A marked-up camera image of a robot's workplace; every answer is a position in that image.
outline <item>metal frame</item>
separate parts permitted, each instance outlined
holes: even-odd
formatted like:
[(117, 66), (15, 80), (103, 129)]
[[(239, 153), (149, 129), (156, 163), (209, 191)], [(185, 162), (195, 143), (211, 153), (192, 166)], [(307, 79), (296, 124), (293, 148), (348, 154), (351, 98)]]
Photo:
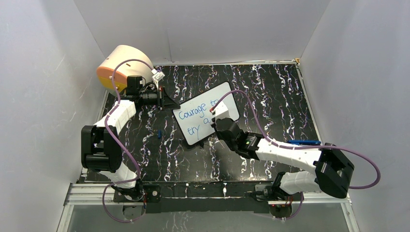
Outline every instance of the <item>metal frame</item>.
[[(307, 101), (307, 105), (310, 111), (310, 115), (312, 117), (312, 121), (317, 133), (319, 140), (321, 137), (319, 135), (319, 130), (316, 125), (316, 121), (312, 112), (312, 108), (310, 102), (308, 100), (308, 96), (306, 93), (305, 84), (303, 82), (302, 74), (300, 73), (299, 65), (295, 61), (291, 60), (283, 60), (283, 61), (246, 61), (246, 62), (233, 62), (233, 63), (216, 63), (216, 64), (165, 64), (168, 65), (230, 65), (230, 64), (295, 64), (297, 73), (299, 76), (299, 80), (302, 85), (303, 92), (305, 93), (305, 99)], [(102, 102), (101, 111), (97, 115), (97, 120), (102, 117), (104, 111), (104, 105), (108, 97), (108, 91), (105, 91), (104, 98)], [(83, 168), (82, 176), (87, 174), (87, 169)], [(103, 190), (107, 184), (71, 184), (69, 191), (67, 193), (67, 198), (64, 203), (64, 209), (61, 215), (61, 219), (59, 222), (59, 227), (57, 232), (66, 232), (70, 225), (70, 220), (73, 214), (73, 209), (75, 205), (102, 205), (103, 199)], [(113, 202), (114, 199), (114, 190), (112, 188), (108, 188), (105, 195), (105, 204), (106, 205), (132, 205), (132, 206), (142, 206), (142, 203), (115, 203)], [(304, 193), (304, 201), (303, 203), (339, 203), (342, 206), (343, 215), (345, 217), (347, 226), (349, 231), (351, 232), (359, 232), (359, 227), (357, 225), (352, 207), (351, 207), (351, 200), (350, 196), (348, 195), (345, 199), (338, 199), (331, 197), (322, 192), (307, 192)], [(269, 201), (268, 204), (285, 204), (285, 201)]]

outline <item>black border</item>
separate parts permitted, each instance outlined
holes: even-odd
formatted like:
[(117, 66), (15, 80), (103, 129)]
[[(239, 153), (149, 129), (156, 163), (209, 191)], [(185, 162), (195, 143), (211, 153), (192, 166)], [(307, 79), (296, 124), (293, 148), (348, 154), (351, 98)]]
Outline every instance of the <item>black border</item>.
[[(204, 91), (204, 92), (202, 92), (202, 93), (196, 95), (195, 97), (192, 97), (191, 99), (186, 100), (186, 101), (184, 101), (183, 103), (180, 103), (180, 104), (184, 104), (184, 103), (186, 103), (186, 102), (189, 102), (189, 101), (191, 101), (192, 99), (194, 99), (194, 98), (196, 98), (196, 97), (199, 97), (200, 95), (202, 95), (202, 94), (204, 94), (204, 93), (210, 91), (211, 89), (213, 89), (213, 88), (215, 88), (215, 87), (218, 87), (218, 86), (220, 86), (220, 85), (222, 85), (222, 84), (225, 84), (225, 83), (228, 83), (228, 84), (229, 84), (229, 87), (231, 88), (231, 91), (232, 91), (233, 89), (232, 89), (231, 83), (230, 83), (229, 81), (224, 81), (224, 82), (222, 82), (222, 83), (220, 83), (220, 84), (218, 84), (218, 85), (216, 85), (216, 86), (213, 86), (212, 88), (210, 88), (210, 89), (208, 89), (208, 90), (206, 90), (206, 91)], [(232, 97), (234, 98), (236, 110), (238, 111), (238, 115), (239, 115), (239, 118), (238, 118), (237, 120), (235, 120), (235, 121), (238, 121), (238, 120), (241, 118), (241, 114), (239, 113), (238, 103), (236, 102), (235, 96), (234, 96), (233, 93), (231, 93), (231, 94), (232, 94)], [(185, 142), (187, 142), (187, 144), (188, 144), (187, 138), (185, 138), (185, 134), (184, 134), (184, 132), (181, 130), (181, 127), (180, 127), (180, 125), (179, 125), (179, 123), (178, 123), (178, 120), (177, 120), (177, 118), (176, 118), (176, 116), (175, 116), (175, 114), (174, 114), (174, 110), (172, 110), (172, 115), (174, 115), (174, 118), (175, 118), (175, 121), (176, 121), (176, 123), (177, 123), (177, 125), (178, 125), (178, 127), (179, 127), (179, 130), (181, 131), (182, 136), (184, 136)], [(200, 143), (200, 142), (203, 142), (204, 139), (207, 139), (207, 138), (208, 138), (209, 136), (211, 136), (211, 135), (212, 135), (212, 134), (206, 136), (205, 138), (203, 138), (203, 139), (197, 141), (197, 142), (194, 143), (194, 144), (188, 144), (188, 145), (189, 145), (189, 146), (194, 146), (194, 145), (196, 145), (196, 144), (198, 144), (198, 143)]]

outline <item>blue pen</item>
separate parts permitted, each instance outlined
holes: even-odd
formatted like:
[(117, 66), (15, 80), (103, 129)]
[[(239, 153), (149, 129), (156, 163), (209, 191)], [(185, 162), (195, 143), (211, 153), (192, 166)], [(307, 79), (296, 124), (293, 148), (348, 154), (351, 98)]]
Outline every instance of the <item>blue pen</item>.
[(320, 145), (321, 141), (318, 140), (288, 140), (287, 143), (293, 144), (293, 145), (311, 145), (311, 146), (316, 146)]

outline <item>floor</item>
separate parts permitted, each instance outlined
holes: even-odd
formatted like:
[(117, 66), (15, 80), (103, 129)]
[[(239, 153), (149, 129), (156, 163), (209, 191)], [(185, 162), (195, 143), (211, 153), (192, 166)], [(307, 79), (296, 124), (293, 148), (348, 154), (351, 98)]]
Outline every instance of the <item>floor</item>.
[[(317, 140), (305, 94), (295, 64), (262, 65), (195, 65), (158, 66), (166, 75), (160, 85), (175, 101), (199, 95), (222, 82), (249, 94), (258, 118), (271, 138)], [(249, 106), (241, 95), (235, 95), (239, 107), (239, 126), (258, 132)], [(114, 104), (109, 95), (104, 114)], [(158, 130), (163, 136), (158, 138)], [(210, 137), (205, 146), (190, 147), (184, 142), (171, 111), (155, 106), (137, 109), (137, 114), (121, 131), (120, 140), (141, 164), (143, 181), (266, 181), (278, 172), (298, 169), (272, 161), (241, 158), (224, 142)], [(125, 157), (131, 170), (135, 167)], [(107, 182), (108, 179), (88, 171), (86, 182)]]

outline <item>whiteboard frame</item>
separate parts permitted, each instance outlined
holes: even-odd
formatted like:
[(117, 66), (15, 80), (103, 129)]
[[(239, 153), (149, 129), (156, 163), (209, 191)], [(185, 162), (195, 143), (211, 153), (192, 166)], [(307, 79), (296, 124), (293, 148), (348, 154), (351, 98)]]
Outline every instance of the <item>whiteboard frame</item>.
[[(219, 83), (219, 84), (217, 84), (216, 86), (213, 86), (213, 87), (211, 87), (210, 89), (208, 89), (208, 90), (206, 90), (206, 91), (204, 91), (204, 92), (202, 92), (202, 93), (196, 95), (195, 97), (192, 97), (191, 99), (188, 99), (188, 100), (186, 100), (186, 101), (184, 101), (183, 103), (180, 103), (180, 104), (187, 103), (187, 102), (193, 100), (194, 98), (197, 98), (197, 97), (201, 96), (202, 94), (204, 94), (204, 93), (206, 93), (206, 92), (212, 90), (213, 88), (216, 88), (216, 87), (218, 87), (218, 86), (220, 86), (220, 85), (222, 85), (222, 84), (225, 84), (225, 83), (228, 83), (228, 84), (229, 84), (229, 88), (230, 88), (231, 91), (232, 91), (232, 90), (233, 90), (233, 89), (232, 89), (232, 84), (231, 84), (229, 81), (224, 81), (224, 82)], [(238, 115), (239, 115), (237, 119), (233, 119), (233, 118), (232, 118), (232, 120), (236, 122), (236, 121), (238, 121), (238, 120), (241, 118), (241, 114), (239, 113), (238, 103), (236, 102), (235, 96), (234, 96), (233, 93), (231, 93), (231, 94), (232, 94), (232, 97), (233, 97), (233, 99), (234, 99), (235, 106), (236, 106), (236, 110), (237, 110)], [(177, 123), (177, 125), (178, 125), (179, 131), (181, 131), (182, 136), (184, 136), (185, 142), (186, 142), (189, 146), (194, 146), (194, 145), (196, 145), (196, 144), (203, 143), (203, 141), (204, 141), (205, 139), (209, 138), (210, 136), (212, 136), (212, 135), (214, 134), (214, 133), (212, 133), (212, 134), (206, 136), (205, 138), (203, 138), (203, 139), (201, 139), (201, 140), (198, 140), (196, 143), (189, 144), (188, 141), (187, 141), (187, 138), (185, 137), (184, 132), (181, 130), (181, 127), (180, 127), (179, 122), (178, 122), (178, 120), (177, 120), (177, 118), (176, 118), (176, 115), (175, 115), (175, 113), (174, 113), (174, 110), (172, 110), (172, 115), (173, 115), (174, 118), (175, 118), (175, 121), (176, 121), (176, 123)]]

